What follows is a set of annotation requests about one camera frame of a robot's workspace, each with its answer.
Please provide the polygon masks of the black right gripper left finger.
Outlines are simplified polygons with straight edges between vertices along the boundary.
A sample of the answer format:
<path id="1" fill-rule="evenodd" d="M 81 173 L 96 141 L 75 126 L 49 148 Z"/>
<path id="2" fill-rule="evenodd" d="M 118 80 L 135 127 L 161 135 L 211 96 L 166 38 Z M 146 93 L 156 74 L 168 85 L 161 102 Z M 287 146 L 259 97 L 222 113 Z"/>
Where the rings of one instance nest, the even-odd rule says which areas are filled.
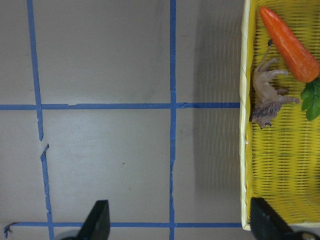
<path id="1" fill-rule="evenodd" d="M 77 240 L 107 240 L 111 222 L 108 200 L 97 200 L 78 232 Z"/>

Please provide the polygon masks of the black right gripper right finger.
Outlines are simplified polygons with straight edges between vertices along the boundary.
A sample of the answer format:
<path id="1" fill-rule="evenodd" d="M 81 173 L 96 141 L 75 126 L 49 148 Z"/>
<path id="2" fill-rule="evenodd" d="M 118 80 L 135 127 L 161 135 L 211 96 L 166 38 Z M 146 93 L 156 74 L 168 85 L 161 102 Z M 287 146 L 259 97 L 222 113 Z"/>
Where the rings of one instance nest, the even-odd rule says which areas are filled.
<path id="1" fill-rule="evenodd" d="M 300 236 L 262 197 L 251 198 L 250 229 L 256 240 L 300 239 Z"/>

